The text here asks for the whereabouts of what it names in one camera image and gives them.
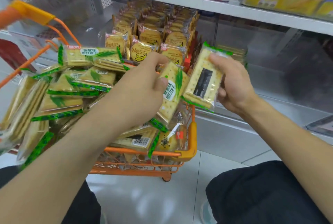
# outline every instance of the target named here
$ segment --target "tiled floor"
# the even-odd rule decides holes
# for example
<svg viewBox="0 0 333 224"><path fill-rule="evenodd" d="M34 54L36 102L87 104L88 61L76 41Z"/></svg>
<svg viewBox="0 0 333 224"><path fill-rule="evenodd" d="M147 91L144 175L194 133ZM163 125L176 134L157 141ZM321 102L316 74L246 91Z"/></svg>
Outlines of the tiled floor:
<svg viewBox="0 0 333 224"><path fill-rule="evenodd" d="M0 168L15 164L15 156L0 156ZM205 188L218 174L245 165L198 151L172 175L161 178L89 175L87 182L112 224L200 224Z"/></svg>

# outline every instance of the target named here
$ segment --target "person's right hand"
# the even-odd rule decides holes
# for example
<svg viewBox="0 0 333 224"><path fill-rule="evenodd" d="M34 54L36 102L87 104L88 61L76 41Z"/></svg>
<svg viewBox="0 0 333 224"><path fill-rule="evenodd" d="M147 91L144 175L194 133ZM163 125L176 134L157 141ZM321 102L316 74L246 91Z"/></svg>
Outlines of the person's right hand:
<svg viewBox="0 0 333 224"><path fill-rule="evenodd" d="M229 111L242 115L259 100L244 66L232 59L211 54L210 61L224 73L218 90L219 102Z"/></svg>

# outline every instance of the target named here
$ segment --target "orange shopping cart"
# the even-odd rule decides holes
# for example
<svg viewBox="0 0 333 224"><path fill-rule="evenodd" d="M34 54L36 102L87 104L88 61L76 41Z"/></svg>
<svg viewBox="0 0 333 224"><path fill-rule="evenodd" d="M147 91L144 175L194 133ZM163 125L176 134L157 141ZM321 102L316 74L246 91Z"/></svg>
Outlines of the orange shopping cart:
<svg viewBox="0 0 333 224"><path fill-rule="evenodd" d="M56 18L56 16L45 12L39 8L31 6L27 3L15 0L5 10L0 12L0 29L12 24L21 19L30 19L41 25L53 29L59 38L56 40L46 40L47 45L39 50L39 52L28 59L24 64L17 68L14 72L8 75L2 82L0 88L13 79L21 72L21 68L26 68L40 55L48 49L58 49L57 40L65 45L69 45L61 32L49 25L49 22L56 21L60 23L69 33L73 40L81 46L80 42L69 30L69 28ZM108 174L108 175L129 175L129 176L152 176L161 177L165 182L170 181L171 175L176 173L179 167L184 165L184 162L191 160L197 153L197 125L195 122L195 108L193 105L187 107L187 150L176 150L175 152L153 151L150 159L146 159L147 153L136 151L127 148L106 147L104 152L96 161L91 174ZM119 158L120 156L131 156L130 160Z"/></svg>

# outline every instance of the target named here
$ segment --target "finger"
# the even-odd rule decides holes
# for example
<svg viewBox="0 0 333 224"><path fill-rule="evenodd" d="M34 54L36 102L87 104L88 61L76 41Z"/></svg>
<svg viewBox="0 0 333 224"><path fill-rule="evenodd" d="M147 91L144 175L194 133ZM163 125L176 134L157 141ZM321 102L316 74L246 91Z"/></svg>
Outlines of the finger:
<svg viewBox="0 0 333 224"><path fill-rule="evenodd" d="M157 52L150 52L141 64L145 67L153 68L155 71L157 65L166 64L168 61L169 59L166 56Z"/></svg>
<svg viewBox="0 0 333 224"><path fill-rule="evenodd" d="M225 58L218 56L214 53L209 55L209 60L214 64L221 72L227 74L230 70L235 68L232 58Z"/></svg>
<svg viewBox="0 0 333 224"><path fill-rule="evenodd" d="M220 87L218 90L218 95L219 98L224 99L227 96L227 92L222 87Z"/></svg>
<svg viewBox="0 0 333 224"><path fill-rule="evenodd" d="M155 81L154 90L158 93L164 93L168 83L169 81L167 78L161 77Z"/></svg>

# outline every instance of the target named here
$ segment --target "leg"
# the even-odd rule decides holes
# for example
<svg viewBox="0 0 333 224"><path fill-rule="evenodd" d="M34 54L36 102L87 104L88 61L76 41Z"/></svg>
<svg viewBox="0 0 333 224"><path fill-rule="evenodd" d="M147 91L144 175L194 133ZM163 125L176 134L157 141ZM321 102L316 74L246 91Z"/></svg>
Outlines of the leg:
<svg viewBox="0 0 333 224"><path fill-rule="evenodd" d="M329 223L281 161L224 172L206 195L218 223Z"/></svg>
<svg viewBox="0 0 333 224"><path fill-rule="evenodd" d="M9 166L0 169L0 188L7 184L19 173L17 166ZM75 196L62 224L90 224L100 223L101 206L95 194L90 191L86 181Z"/></svg>

